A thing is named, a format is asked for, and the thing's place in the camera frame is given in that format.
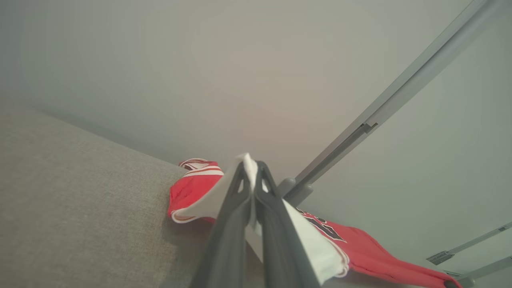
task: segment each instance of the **upholstery fabric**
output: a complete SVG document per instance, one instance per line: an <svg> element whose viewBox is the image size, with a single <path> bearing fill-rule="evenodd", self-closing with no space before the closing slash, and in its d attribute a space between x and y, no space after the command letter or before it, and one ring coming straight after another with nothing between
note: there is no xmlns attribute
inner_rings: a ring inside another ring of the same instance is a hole
<svg viewBox="0 0 512 288"><path fill-rule="evenodd" d="M188 286L211 224L166 216L185 169L5 99L0 163L0 287Z"/></svg>

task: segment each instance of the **white cloth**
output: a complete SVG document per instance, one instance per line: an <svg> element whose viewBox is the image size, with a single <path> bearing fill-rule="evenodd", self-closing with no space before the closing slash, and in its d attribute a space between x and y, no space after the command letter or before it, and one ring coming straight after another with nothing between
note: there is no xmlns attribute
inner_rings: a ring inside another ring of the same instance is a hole
<svg viewBox="0 0 512 288"><path fill-rule="evenodd" d="M251 192L254 192L258 164L251 159L249 153L244 153L234 159L224 176L208 193L189 207L177 211L180 217L190 217L189 220L180 221L180 223L189 222L200 217L217 218L229 185L234 177L235 170L240 162L244 163L244 169L250 182ZM261 225L256 220L254 200L252 200L252 202L251 219L245 229L245 238L259 259L264 261ZM331 243L320 234L320 232L288 202L283 200L283 203L290 215L320 285L333 276L345 276L349 269L348 256L337 245Z"/></svg>

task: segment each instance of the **ceiling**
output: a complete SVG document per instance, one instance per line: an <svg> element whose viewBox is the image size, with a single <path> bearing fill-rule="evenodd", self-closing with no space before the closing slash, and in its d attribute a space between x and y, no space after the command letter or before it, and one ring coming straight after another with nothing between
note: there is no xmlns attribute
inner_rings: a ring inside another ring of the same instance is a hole
<svg viewBox="0 0 512 288"><path fill-rule="evenodd" d="M297 175L469 0L3 1L0 89L178 163Z"/></svg>

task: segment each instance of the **gray sofa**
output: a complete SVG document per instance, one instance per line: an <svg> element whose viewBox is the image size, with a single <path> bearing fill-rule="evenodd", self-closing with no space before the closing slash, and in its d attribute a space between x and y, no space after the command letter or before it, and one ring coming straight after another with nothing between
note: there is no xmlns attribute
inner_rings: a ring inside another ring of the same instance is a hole
<svg viewBox="0 0 512 288"><path fill-rule="evenodd" d="M184 169L5 99L0 163L0 287L188 286L211 224L166 216ZM247 251L246 287L263 287ZM324 285L342 286L397 287L357 273Z"/></svg>

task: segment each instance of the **metal rod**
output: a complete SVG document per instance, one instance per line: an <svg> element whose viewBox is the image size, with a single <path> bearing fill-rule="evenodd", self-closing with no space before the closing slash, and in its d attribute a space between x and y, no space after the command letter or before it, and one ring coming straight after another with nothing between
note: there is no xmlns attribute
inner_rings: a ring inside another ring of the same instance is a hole
<svg viewBox="0 0 512 288"><path fill-rule="evenodd" d="M508 268L512 266L512 256L510 257L506 257L504 259L501 259L499 261L496 261L494 263L491 263L489 265L486 265L482 268L479 268L479 269L476 269L474 271L471 271L469 273L466 273L462 276L459 276L457 277L457 281L459 281L459 279L464 279L464 278L473 278L473 279L478 279L478 278L481 278L483 276L486 276L486 275L489 275L491 273L494 273L496 271L500 271L502 269L505 269L505 268Z"/></svg>
<svg viewBox="0 0 512 288"><path fill-rule="evenodd" d="M382 126L384 121L423 89L476 38L482 24L492 18L500 4L505 2L473 0L354 122L299 173L295 178L296 185L284 198L292 205L298 205L306 199L312 190L303 189L305 185L319 179L376 130L362 133L361 127L368 125L373 128L376 124L376 128Z"/></svg>
<svg viewBox="0 0 512 288"><path fill-rule="evenodd" d="M468 242L466 242L466 243L464 243L462 245L459 245L459 246L451 249L450 253L453 253L453 254L459 253L462 250L467 249L467 248L469 248L469 247L471 247L473 245L476 245L476 244L478 244L478 243L480 243L480 242L482 242L484 240L487 240L487 239L493 237L494 235L499 234L499 233L501 233L501 232L503 232L503 231L505 231L505 230L507 230L509 228L512 228L512 222L507 223L507 224L505 224L505 225L503 225L503 226L501 226L501 227L499 227L497 229L494 229L491 232L485 233L484 235L482 235L480 237L477 237L477 238L475 238L475 239L473 239L471 241L468 241Z"/></svg>

